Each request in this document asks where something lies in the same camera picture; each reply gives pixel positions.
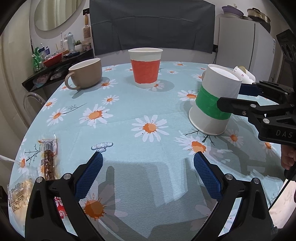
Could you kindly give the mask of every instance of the hand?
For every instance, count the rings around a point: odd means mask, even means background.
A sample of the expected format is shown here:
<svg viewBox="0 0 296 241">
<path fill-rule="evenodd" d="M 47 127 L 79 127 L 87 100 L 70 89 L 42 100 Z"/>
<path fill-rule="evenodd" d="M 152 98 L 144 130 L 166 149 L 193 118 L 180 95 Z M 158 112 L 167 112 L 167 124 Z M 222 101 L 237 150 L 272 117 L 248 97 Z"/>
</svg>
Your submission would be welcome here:
<svg viewBox="0 0 296 241">
<path fill-rule="evenodd" d="M 296 150 L 292 146 L 281 145 L 281 166 L 286 170 L 294 165 L 296 161 Z"/>
</svg>

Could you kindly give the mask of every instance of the purple pot lid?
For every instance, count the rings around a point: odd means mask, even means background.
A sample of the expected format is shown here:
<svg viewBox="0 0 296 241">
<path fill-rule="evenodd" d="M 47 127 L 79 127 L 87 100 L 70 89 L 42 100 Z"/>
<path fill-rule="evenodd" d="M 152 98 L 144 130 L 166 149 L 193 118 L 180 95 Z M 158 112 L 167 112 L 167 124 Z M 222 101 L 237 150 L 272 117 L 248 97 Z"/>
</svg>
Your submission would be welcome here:
<svg viewBox="0 0 296 241">
<path fill-rule="evenodd" d="M 240 11 L 237 8 L 232 7 L 230 5 L 223 6 L 222 9 L 223 9 L 224 13 L 233 13 L 233 14 L 238 15 L 240 17 L 242 17 L 244 15 L 244 13 L 242 11 Z"/>
</svg>

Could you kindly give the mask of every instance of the round table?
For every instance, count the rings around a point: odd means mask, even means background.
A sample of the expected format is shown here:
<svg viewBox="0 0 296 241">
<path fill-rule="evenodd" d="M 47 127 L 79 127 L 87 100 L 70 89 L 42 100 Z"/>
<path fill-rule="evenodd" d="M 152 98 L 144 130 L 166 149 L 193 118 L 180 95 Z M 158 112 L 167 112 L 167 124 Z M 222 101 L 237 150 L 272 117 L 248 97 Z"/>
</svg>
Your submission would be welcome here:
<svg viewBox="0 0 296 241">
<path fill-rule="evenodd" d="M 284 180 L 280 145 L 260 141 L 246 117 L 232 115 L 225 133 L 217 137 L 197 131 L 188 119 L 206 68 L 161 62 L 151 89 L 135 86 L 131 64 L 103 68 L 102 81 L 89 89 L 73 91 L 62 84 L 24 137 L 16 158 L 27 161 L 24 167 L 14 164 L 10 184 L 26 173 L 29 163 L 42 175 L 41 155 L 31 157 L 39 139 L 56 135 L 57 178 L 86 163 L 94 153 L 92 146 L 114 143 L 103 153 L 103 167 L 80 201 L 106 241 L 191 240 L 216 201 L 194 169 L 198 151 L 236 179 L 258 177 L 270 205 Z M 263 97 L 239 98 L 274 104 Z M 95 209 L 85 208 L 90 203 Z M 231 226 L 238 205 L 237 201 L 222 232 Z M 63 221 L 75 233 L 67 217 Z"/>
</svg>

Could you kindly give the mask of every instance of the refrigerator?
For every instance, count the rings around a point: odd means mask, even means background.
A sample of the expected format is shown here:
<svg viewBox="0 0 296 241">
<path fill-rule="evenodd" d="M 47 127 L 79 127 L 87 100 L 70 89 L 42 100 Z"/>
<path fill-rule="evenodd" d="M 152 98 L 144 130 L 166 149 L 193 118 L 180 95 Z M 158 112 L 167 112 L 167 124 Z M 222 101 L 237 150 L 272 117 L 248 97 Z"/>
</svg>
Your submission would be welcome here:
<svg viewBox="0 0 296 241">
<path fill-rule="evenodd" d="M 257 22 L 220 18 L 216 64 L 235 68 L 244 66 L 260 80 L 269 81 L 276 42 Z"/>
</svg>

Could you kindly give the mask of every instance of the white paper cup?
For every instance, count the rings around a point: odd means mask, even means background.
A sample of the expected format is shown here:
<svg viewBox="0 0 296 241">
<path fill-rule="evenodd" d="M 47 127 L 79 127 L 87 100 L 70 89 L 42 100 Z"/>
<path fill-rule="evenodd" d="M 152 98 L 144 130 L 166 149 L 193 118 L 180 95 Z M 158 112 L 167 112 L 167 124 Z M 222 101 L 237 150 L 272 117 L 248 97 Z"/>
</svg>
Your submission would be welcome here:
<svg viewBox="0 0 296 241">
<path fill-rule="evenodd" d="M 217 107 L 220 97 L 237 98 L 242 78 L 228 68 L 209 64 L 196 97 L 189 111 L 189 120 L 202 133 L 217 136 L 226 130 L 230 113 Z"/>
<path fill-rule="evenodd" d="M 136 86 L 152 88 L 156 85 L 162 49 L 136 48 L 130 49 L 129 55 L 133 67 Z"/>
</svg>

